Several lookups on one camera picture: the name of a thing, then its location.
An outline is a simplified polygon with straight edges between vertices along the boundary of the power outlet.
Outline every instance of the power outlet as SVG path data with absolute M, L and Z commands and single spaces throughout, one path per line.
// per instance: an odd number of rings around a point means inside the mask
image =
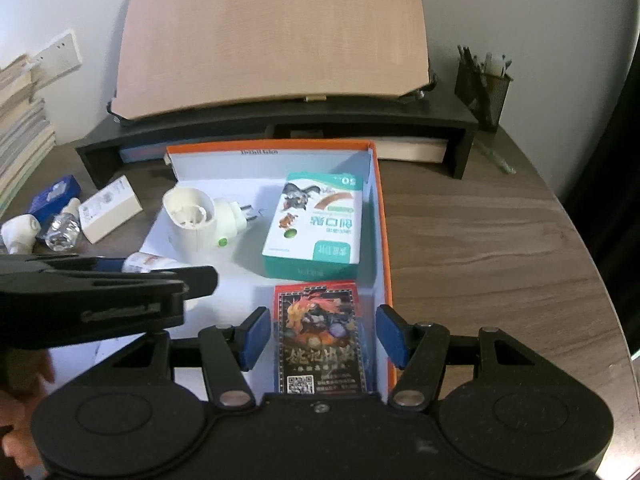
M 82 62 L 73 31 L 53 40 L 47 48 L 33 56 L 33 60 L 37 63 L 33 69 L 36 90 L 80 68 Z

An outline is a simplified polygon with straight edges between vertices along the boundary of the wooden desk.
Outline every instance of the wooden desk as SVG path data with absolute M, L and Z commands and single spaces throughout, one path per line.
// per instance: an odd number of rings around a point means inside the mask
M 490 142 L 490 136 L 484 136 Z M 615 419 L 600 467 L 605 480 L 640 470 L 640 407 L 628 349 L 593 262 L 558 200 L 504 133 L 496 149 L 518 173 L 504 175 L 472 150 L 465 178 L 437 166 L 382 161 L 394 306 L 409 321 L 452 333 L 499 326 L 598 392 Z M 71 169 L 94 192 L 78 156 L 56 148 L 28 180 L 6 217 Z M 161 162 L 127 170 L 144 212 L 80 251 L 125 256 L 142 244 L 174 178 Z M 446 392 L 468 377 L 447 373 Z

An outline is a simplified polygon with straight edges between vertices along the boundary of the wall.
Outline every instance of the wall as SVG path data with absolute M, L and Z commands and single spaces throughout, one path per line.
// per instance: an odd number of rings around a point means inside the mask
M 422 0 L 431 65 L 456 45 L 513 57 L 501 124 L 562 196 L 602 134 L 638 37 L 638 0 Z
M 84 137 L 113 95 L 127 0 L 0 0 L 0 66 L 36 54 L 72 28 L 82 57 L 75 73 L 41 90 L 58 142 Z
M 607 123 L 637 37 L 638 0 L 423 0 L 430 57 L 453 82 L 459 43 L 513 57 L 502 124 L 561 194 Z M 61 142 L 104 116 L 127 0 L 0 0 L 0 65 L 76 31 L 82 68 L 42 91 Z

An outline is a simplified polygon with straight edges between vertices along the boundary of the black mesh pen holder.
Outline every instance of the black mesh pen holder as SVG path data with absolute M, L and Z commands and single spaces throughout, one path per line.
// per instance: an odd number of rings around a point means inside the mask
M 494 132 L 498 129 L 511 81 L 513 79 L 506 74 L 499 77 L 473 70 L 462 62 L 458 65 L 456 95 L 478 119 L 481 130 Z

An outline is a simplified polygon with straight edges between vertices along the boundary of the teal and white box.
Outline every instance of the teal and white box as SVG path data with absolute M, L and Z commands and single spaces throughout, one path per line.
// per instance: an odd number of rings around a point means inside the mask
M 267 276 L 354 280 L 360 263 L 361 177 L 290 173 L 264 243 Z

